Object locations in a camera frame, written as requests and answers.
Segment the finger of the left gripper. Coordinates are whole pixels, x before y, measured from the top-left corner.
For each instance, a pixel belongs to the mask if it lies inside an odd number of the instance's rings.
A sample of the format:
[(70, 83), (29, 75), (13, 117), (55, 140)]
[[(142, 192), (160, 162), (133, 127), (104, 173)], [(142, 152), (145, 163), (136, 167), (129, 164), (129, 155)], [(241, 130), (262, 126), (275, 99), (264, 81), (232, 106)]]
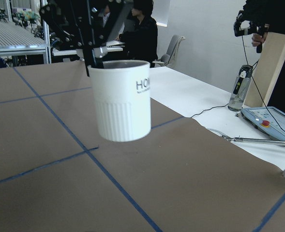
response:
[(107, 47), (95, 47), (93, 49), (94, 68), (103, 68), (103, 58), (108, 53)]
[(94, 55), (94, 51), (91, 48), (84, 48), (83, 56), (84, 56), (87, 77), (89, 77), (90, 76), (89, 66), (96, 67), (96, 57)]

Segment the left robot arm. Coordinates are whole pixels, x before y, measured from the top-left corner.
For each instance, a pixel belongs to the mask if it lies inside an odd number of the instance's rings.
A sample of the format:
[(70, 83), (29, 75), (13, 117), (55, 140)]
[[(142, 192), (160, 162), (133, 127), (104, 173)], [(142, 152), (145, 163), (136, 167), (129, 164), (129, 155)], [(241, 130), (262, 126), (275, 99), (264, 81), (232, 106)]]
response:
[(40, 16), (78, 50), (86, 67), (103, 68), (106, 43), (116, 38), (133, 5), (132, 0), (49, 0)]

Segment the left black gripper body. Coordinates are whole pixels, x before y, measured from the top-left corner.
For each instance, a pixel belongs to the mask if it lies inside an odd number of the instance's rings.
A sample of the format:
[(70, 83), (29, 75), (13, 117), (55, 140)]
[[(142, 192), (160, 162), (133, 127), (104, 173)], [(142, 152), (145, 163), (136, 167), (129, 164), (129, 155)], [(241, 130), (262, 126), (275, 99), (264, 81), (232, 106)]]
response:
[(116, 38), (132, 0), (69, 0), (67, 43), (71, 48), (93, 49)]

